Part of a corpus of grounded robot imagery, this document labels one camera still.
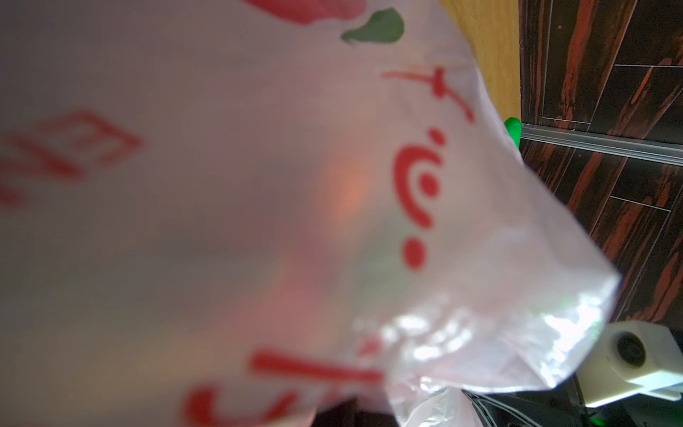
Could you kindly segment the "pink printed plastic bag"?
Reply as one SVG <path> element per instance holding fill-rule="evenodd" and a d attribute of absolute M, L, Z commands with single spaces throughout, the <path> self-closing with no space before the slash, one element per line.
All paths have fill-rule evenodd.
<path fill-rule="evenodd" d="M 1 423 L 551 388 L 619 273 L 438 1 L 5 1 Z"/>

